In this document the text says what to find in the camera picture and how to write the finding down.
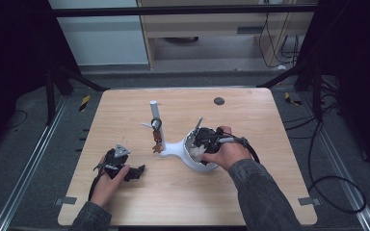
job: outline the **black pole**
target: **black pole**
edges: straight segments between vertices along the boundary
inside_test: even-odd
[[[55,17],[77,16],[128,16],[158,14],[205,14],[205,13],[305,13],[320,8],[334,8],[318,4],[274,4],[274,5],[220,5],[220,6],[178,6],[178,7],[139,7],[139,8],[100,8],[100,9],[53,9],[52,11],[32,11],[27,13],[54,15]]]

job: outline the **cable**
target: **cable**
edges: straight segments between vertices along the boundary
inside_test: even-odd
[[[263,25],[263,30],[261,31],[260,36],[259,36],[259,50],[262,54],[264,63],[267,67],[277,67],[280,64],[288,64],[288,62],[284,62],[284,61],[281,61],[281,60],[278,59],[278,55],[276,54],[275,46],[273,45],[273,41],[272,41],[271,36],[270,36],[269,23],[268,22],[269,22],[269,13],[266,13],[266,20],[265,20],[264,25]],[[265,28],[267,29],[267,34],[269,36],[270,44],[272,45],[273,55],[275,56],[276,60],[279,61],[279,64],[277,64],[277,65],[269,65],[269,64],[267,64],[266,59],[264,59],[264,53],[263,53],[263,50],[261,48],[261,38],[262,38],[262,35],[263,35],[263,32],[264,32]]]
[[[356,214],[356,213],[359,213],[361,212],[362,210],[365,209],[366,207],[366,197],[365,197],[365,194],[362,192],[362,190],[359,188],[359,186],[357,186],[354,182],[348,180],[348,179],[345,179],[343,177],[340,177],[340,176],[335,176],[335,175],[328,175],[328,176],[324,176],[324,177],[321,177],[317,180],[314,180],[313,178],[313,175],[312,175],[312,171],[311,171],[311,153],[312,153],[312,147],[313,147],[313,144],[314,144],[314,140],[315,140],[315,137],[317,135],[316,131],[318,130],[319,126],[323,123],[323,121],[319,121],[316,125],[316,129],[314,130],[314,133],[313,133],[313,136],[311,138],[311,142],[310,142],[310,147],[308,149],[308,158],[307,158],[307,167],[308,167],[308,174],[309,174],[309,177],[310,177],[310,181],[311,181],[311,185],[310,187],[308,187],[308,192],[310,192],[313,188],[317,191],[317,193],[319,193],[332,207],[334,207],[335,209],[341,211],[341,212],[344,212],[344,213],[348,213],[348,214]],[[340,206],[338,206],[337,204],[333,203],[332,201],[330,201],[318,188],[317,188],[317,184],[324,181],[324,180],[327,180],[327,179],[338,179],[338,180],[342,180],[342,181],[345,181],[347,183],[349,183],[350,185],[352,185],[354,188],[356,188],[359,193],[362,195],[362,205],[359,209],[355,209],[355,210],[348,210],[348,209],[344,209]]]
[[[28,118],[28,114],[23,110],[16,110],[15,112],[16,113],[23,113],[23,114],[25,114],[25,117],[23,118],[22,121],[18,122],[16,125],[13,125],[13,126],[10,126],[10,127],[5,127],[5,129],[13,129],[15,127],[18,127],[20,124],[22,124]]]

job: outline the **white object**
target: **white object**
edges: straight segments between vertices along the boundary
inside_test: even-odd
[[[159,111],[158,111],[158,102],[155,100],[152,100],[150,101],[150,106],[152,110],[152,116],[160,118]],[[194,158],[191,157],[191,153],[189,150],[190,150],[190,143],[193,143],[193,141],[190,141],[190,139],[193,138],[191,134],[193,134],[194,131],[191,131],[188,134],[188,136],[186,136],[182,141],[179,141],[176,143],[170,143],[170,142],[165,141],[162,127],[163,126],[161,125],[160,133],[161,133],[162,145],[164,149],[160,153],[160,157],[177,157],[181,159],[187,167],[190,167],[193,170],[201,171],[201,172],[208,172],[218,167],[218,165],[214,163],[208,163],[207,165],[200,163],[198,161],[198,155]]]

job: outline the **metal rail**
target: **metal rail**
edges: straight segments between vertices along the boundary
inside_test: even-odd
[[[31,158],[29,159],[26,167],[24,168],[22,174],[19,177],[13,191],[7,200],[4,208],[0,212],[0,231],[7,230],[14,213],[16,212],[17,207],[20,204],[20,201],[23,198],[23,195],[26,193],[26,190],[31,182],[36,169],[38,168],[39,162],[43,153],[49,144],[49,141],[59,123],[59,120],[62,116],[62,113],[65,110],[65,105],[67,102],[67,97],[62,97],[61,102],[59,102],[56,116],[54,117],[52,123],[46,126],[44,129],[38,144],[35,147],[35,150],[32,153]]]
[[[309,105],[311,105],[311,99],[309,96],[304,92],[301,93],[301,97],[303,99],[303,102],[308,110],[308,112],[312,115],[313,112]],[[326,148],[327,156],[330,159],[330,162],[332,164],[332,168],[337,173],[338,176],[341,176],[343,178],[346,178],[348,180],[351,180],[352,182],[355,182],[351,173],[348,171],[348,169],[345,167],[343,161],[339,157],[338,151],[335,149],[334,144],[332,140],[330,139],[329,133],[326,131],[326,129],[322,129],[320,132],[320,138],[323,146]],[[348,200],[350,201],[353,209],[358,209],[362,205],[362,196],[354,187],[351,187],[347,183],[341,183],[341,186],[344,190],[344,193],[347,195]],[[361,224],[362,228],[365,231],[370,231],[370,209],[368,205],[365,207],[362,212],[357,213],[357,218],[359,220],[359,223]]]

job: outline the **gray floor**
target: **gray floor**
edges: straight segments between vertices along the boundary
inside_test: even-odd
[[[257,45],[246,38],[199,38],[198,42],[184,42],[172,39],[158,43],[161,49],[156,54],[153,70],[123,71],[119,76],[87,75],[96,83],[110,88],[169,88],[169,87],[219,87],[255,86],[280,74],[277,68],[268,68],[260,59]],[[309,92],[294,92],[291,84],[294,78],[282,82],[272,89],[277,108],[283,121],[310,116],[305,105],[287,103],[286,91],[293,100],[305,102]],[[17,207],[10,224],[13,230],[62,230],[57,222],[60,206],[55,205],[57,197],[66,195],[68,184],[78,162],[80,150],[90,128],[96,107],[101,98],[100,92],[90,90],[77,82],[72,82],[75,91],[66,99],[64,113],[40,160],[35,175]],[[78,108],[82,98],[89,94],[91,100],[85,112]],[[326,98],[326,106],[333,103]],[[44,130],[46,120],[45,91],[34,90],[21,96],[13,115],[0,138],[0,211],[11,195],[12,189],[34,151]],[[344,166],[367,197],[370,209],[370,163],[361,159],[361,150],[348,129],[345,119],[334,109],[324,114],[324,131],[330,136]],[[285,127],[301,123],[286,122]],[[307,157],[314,123],[287,132],[291,138],[294,153],[307,186],[310,185]],[[315,178],[327,174],[337,174],[324,143],[318,135],[312,150],[311,165]],[[320,189],[332,201],[351,209],[342,184],[328,181],[320,184]],[[317,192],[311,192],[320,198]],[[339,212],[328,203],[316,206],[318,222],[306,230],[363,230],[357,215]],[[120,228],[138,230],[140,228]],[[234,228],[155,228],[158,230],[233,230]]]

